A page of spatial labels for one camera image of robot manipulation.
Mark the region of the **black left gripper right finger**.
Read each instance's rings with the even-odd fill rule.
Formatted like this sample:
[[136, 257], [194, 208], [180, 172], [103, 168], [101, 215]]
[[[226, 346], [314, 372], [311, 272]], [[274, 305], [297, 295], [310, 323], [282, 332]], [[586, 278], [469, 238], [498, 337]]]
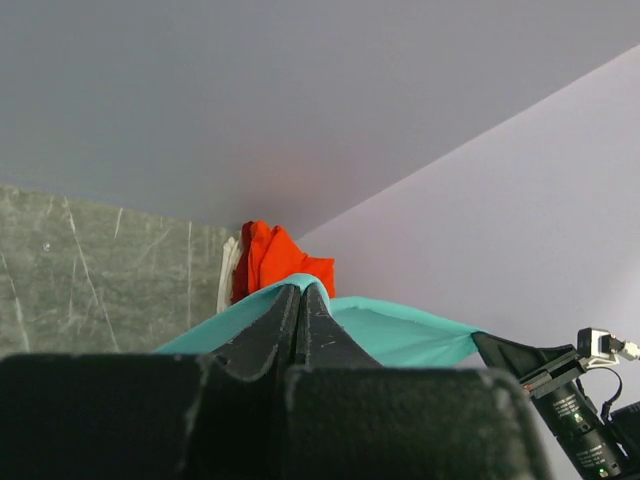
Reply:
[[310, 368], [340, 370], [382, 367], [338, 325], [317, 284], [309, 286], [300, 300], [295, 363]]

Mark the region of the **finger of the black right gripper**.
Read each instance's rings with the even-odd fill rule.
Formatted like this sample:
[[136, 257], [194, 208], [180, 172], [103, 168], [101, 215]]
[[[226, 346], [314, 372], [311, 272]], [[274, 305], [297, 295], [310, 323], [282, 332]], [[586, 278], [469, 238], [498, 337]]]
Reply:
[[573, 346], [539, 348], [476, 332], [472, 340], [489, 368], [502, 369], [521, 385], [563, 385], [573, 380]]

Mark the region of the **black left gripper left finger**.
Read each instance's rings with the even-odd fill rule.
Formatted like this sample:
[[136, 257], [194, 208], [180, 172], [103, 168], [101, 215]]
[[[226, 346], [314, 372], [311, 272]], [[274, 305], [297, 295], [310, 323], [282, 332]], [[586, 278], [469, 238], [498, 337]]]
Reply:
[[277, 378], [290, 360], [299, 305], [299, 287], [280, 287], [265, 313], [213, 351], [224, 372], [248, 383]]

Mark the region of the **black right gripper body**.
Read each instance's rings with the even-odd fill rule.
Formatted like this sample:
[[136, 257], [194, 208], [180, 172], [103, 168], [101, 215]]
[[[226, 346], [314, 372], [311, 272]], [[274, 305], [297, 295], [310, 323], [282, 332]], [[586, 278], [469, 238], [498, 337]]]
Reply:
[[582, 479], [639, 477], [639, 404], [611, 409], [622, 391], [596, 407], [580, 376], [586, 365], [571, 346], [524, 348], [519, 381]]

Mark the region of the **teal t-shirt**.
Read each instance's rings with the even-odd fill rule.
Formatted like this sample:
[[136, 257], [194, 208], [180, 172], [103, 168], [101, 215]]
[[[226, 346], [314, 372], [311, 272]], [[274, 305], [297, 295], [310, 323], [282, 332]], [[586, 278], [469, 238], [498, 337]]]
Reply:
[[315, 286], [336, 323], [385, 367], [453, 367], [477, 351], [472, 335], [478, 327], [410, 306], [366, 297], [331, 298], [310, 274], [293, 274], [245, 297], [225, 311], [156, 349], [163, 354], [211, 352], [266, 313], [279, 290]]

